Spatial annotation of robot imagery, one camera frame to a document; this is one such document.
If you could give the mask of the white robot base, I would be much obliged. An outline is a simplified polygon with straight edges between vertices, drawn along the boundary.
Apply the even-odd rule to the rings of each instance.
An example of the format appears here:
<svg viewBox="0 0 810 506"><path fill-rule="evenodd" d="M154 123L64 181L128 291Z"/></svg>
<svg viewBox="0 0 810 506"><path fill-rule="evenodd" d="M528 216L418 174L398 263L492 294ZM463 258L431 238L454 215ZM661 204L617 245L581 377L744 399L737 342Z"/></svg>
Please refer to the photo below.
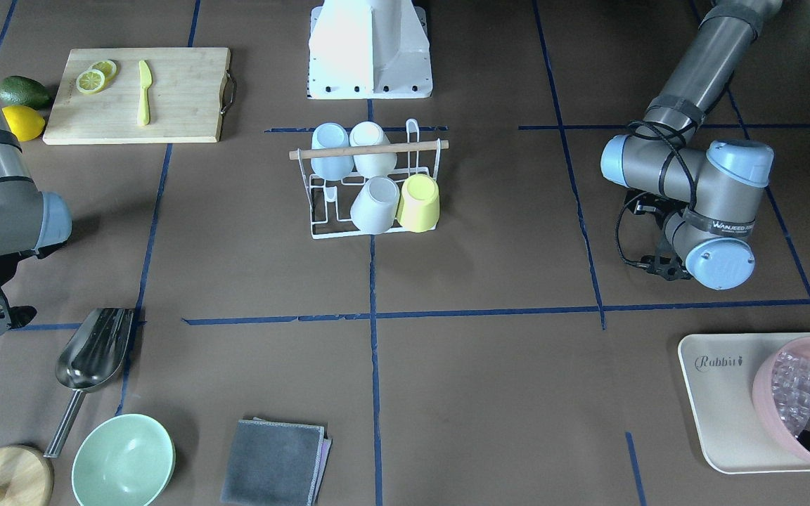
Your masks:
<svg viewBox="0 0 810 506"><path fill-rule="evenodd" d="M311 99L432 95L427 14L411 1L325 1L311 11L308 45Z"/></svg>

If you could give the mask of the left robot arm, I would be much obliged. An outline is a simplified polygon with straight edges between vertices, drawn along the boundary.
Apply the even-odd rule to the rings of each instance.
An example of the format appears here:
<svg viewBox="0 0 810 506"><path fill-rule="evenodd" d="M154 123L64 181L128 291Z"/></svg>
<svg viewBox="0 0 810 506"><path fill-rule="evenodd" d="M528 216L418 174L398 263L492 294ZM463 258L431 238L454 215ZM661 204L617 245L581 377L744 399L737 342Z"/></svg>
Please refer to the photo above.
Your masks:
<svg viewBox="0 0 810 506"><path fill-rule="evenodd" d="M751 237L774 151L749 140L689 147L779 1L716 1L678 66L628 134L605 145L605 179L624 186L624 208L652 214L662 236L634 268L728 290L749 279Z"/></svg>

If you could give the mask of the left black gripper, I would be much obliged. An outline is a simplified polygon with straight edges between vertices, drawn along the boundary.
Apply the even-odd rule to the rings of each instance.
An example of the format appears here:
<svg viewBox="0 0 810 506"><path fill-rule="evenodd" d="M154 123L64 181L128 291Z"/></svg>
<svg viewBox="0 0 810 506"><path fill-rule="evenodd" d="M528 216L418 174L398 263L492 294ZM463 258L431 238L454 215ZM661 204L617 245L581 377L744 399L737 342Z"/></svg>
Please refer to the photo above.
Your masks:
<svg viewBox="0 0 810 506"><path fill-rule="evenodd" d="M634 198L634 214L650 214L661 231L655 253L641 257L634 266L642 268L646 273L658 275L667 281L688 280L692 275L685 269L683 261L673 249L665 236L666 222L673 215L678 214L685 205L683 202L664 198L653 193L642 192Z"/></svg>

